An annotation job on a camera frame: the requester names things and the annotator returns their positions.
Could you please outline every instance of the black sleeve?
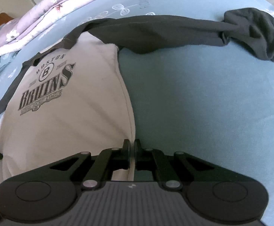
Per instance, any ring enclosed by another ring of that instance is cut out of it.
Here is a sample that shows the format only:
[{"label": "black sleeve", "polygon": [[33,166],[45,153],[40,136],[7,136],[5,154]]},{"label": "black sleeve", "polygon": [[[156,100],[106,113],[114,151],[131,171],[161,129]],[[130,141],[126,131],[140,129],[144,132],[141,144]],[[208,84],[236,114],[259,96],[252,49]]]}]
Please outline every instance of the black sleeve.
[{"label": "black sleeve", "polygon": [[234,38],[257,58],[274,62],[274,18],[255,8],[227,11],[221,22],[171,15],[99,19],[87,22],[83,31],[135,53],[183,45],[225,46]]}]

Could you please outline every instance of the ribbed black surface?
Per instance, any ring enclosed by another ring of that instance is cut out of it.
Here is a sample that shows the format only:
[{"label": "ribbed black surface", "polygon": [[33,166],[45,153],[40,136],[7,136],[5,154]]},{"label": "ribbed black surface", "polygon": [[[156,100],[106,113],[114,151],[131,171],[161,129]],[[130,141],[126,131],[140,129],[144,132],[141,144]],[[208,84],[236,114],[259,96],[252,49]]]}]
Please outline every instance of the ribbed black surface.
[{"label": "ribbed black surface", "polygon": [[[4,220],[0,226],[217,226],[194,213],[176,192],[156,182],[107,182],[84,192],[77,204],[58,219],[40,224]],[[263,226],[256,221],[244,226]]]}]

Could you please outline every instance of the wrinkled fabric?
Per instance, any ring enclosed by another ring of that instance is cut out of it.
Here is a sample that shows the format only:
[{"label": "wrinkled fabric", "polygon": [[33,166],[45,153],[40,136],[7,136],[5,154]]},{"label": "wrinkled fabric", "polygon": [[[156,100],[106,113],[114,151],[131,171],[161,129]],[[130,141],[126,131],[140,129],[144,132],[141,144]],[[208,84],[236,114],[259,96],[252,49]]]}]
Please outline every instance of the wrinkled fabric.
[{"label": "wrinkled fabric", "polygon": [[50,27],[53,26],[56,21],[92,1],[94,0],[67,0],[64,3],[56,6],[54,9],[49,11],[35,26],[35,28],[33,28],[33,30],[25,37],[18,41],[15,40],[12,43],[0,47],[0,55],[21,50],[27,43],[29,43],[32,39],[37,37],[43,31],[45,31],[46,29],[50,29]]},{"label": "wrinkled fabric", "polygon": [[66,1],[68,0],[43,0],[37,5],[35,5],[23,17],[14,19],[7,23],[0,31],[0,47],[6,44],[13,44],[18,40],[25,38],[44,19],[44,17],[48,13],[50,13],[54,9],[59,11],[61,5],[64,4]]},{"label": "wrinkled fabric", "polygon": [[[274,18],[255,8],[243,8],[227,11],[221,22],[172,15],[89,21],[74,28],[52,48],[24,62],[23,66],[33,65],[57,48],[71,49],[85,31],[103,43],[126,47],[135,53],[150,53],[160,48],[184,45],[221,47],[232,38],[250,46],[257,58],[274,62]],[[0,114],[6,109],[20,82],[21,78],[18,77],[0,100]]]},{"label": "wrinkled fabric", "polygon": [[18,54],[17,52],[11,52],[0,56],[0,72],[10,63]]}]

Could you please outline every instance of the boston bruins logo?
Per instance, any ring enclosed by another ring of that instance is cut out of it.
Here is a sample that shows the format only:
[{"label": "boston bruins logo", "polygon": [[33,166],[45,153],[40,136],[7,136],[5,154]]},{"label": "boston bruins logo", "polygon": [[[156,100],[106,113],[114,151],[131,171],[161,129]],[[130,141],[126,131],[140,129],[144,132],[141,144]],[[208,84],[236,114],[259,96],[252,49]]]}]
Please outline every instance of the boston bruins logo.
[{"label": "boston bruins logo", "polygon": [[50,75],[54,66],[55,65],[53,63],[50,63],[41,71],[40,76],[39,76],[40,82],[44,81]]}]

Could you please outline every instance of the folded blanket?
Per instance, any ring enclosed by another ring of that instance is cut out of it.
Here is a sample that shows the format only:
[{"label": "folded blanket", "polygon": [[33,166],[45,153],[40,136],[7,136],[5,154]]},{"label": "folded blanket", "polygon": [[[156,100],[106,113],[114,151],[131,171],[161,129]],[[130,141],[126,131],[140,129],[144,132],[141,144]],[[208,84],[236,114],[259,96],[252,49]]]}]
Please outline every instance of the folded blanket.
[{"label": "folded blanket", "polygon": [[19,36],[24,37],[27,35],[28,32],[38,24],[45,13],[62,1],[64,0],[43,0],[29,10],[23,17],[8,22],[0,30],[0,47],[15,40]]},{"label": "folded blanket", "polygon": [[8,43],[0,47],[0,55],[21,50],[27,43],[29,43],[32,39],[37,37],[47,28],[52,26],[56,21],[92,1],[94,0],[66,0],[62,4],[56,6],[54,9],[50,10],[35,26],[35,28],[32,29],[32,31],[29,32],[25,37],[18,41],[14,41],[13,43]]}]

